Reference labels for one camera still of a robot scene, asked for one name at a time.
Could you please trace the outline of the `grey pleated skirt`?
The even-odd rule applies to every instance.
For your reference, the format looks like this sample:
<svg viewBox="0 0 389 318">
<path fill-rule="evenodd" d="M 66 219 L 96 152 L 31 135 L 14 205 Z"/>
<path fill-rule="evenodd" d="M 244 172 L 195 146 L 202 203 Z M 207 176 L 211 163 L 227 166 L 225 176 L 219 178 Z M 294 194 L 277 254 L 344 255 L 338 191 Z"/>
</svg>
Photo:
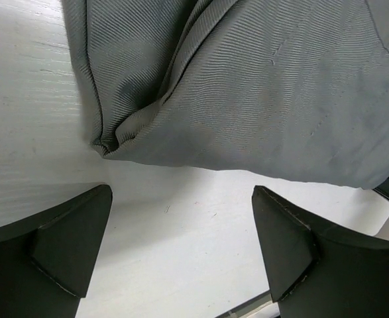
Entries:
<svg viewBox="0 0 389 318">
<path fill-rule="evenodd" d="M 64 1 L 108 160 L 372 189 L 389 176 L 389 1 Z"/>
</svg>

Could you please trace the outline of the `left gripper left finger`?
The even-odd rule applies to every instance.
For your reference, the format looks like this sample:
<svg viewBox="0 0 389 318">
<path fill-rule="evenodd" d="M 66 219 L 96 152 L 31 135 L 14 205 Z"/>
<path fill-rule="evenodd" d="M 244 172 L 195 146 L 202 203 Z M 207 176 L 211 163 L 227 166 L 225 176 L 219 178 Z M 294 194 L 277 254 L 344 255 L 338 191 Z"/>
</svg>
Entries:
<svg viewBox="0 0 389 318">
<path fill-rule="evenodd" d="M 112 199 L 112 189 L 102 184 L 0 227 L 0 317 L 76 316 Z"/>
</svg>

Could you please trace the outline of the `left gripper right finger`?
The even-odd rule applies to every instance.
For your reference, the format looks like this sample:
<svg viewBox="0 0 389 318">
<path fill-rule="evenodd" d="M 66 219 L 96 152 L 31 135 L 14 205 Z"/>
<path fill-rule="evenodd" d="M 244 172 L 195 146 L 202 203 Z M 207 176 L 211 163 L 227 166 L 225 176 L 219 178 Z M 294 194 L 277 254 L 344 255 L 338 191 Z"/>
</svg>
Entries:
<svg viewBox="0 0 389 318">
<path fill-rule="evenodd" d="M 389 317 L 389 240 L 342 227 L 260 185 L 252 209 L 282 317 Z"/>
</svg>

